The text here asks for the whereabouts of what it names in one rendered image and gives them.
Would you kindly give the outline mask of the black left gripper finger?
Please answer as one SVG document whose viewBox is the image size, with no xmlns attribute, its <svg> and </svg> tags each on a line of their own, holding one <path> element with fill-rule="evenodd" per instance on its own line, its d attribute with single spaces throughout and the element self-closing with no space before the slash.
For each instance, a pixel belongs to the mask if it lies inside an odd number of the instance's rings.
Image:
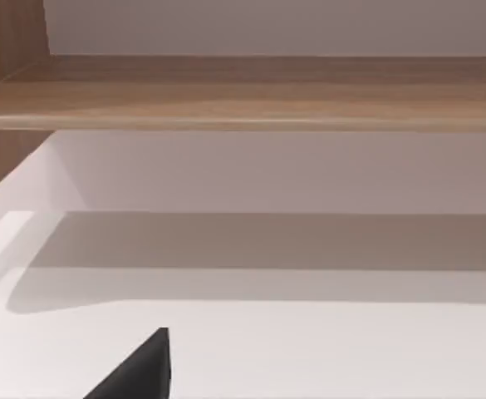
<svg viewBox="0 0 486 399">
<path fill-rule="evenodd" d="M 169 329 L 158 328 L 83 399 L 169 399 Z"/>
</svg>

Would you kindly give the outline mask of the wooden open shelf unit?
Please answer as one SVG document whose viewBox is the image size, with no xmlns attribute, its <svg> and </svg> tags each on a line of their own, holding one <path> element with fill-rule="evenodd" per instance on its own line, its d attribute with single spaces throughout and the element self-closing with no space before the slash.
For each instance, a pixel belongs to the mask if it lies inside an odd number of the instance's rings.
<svg viewBox="0 0 486 399">
<path fill-rule="evenodd" d="M 486 0 L 0 0 L 0 131 L 486 133 Z"/>
</svg>

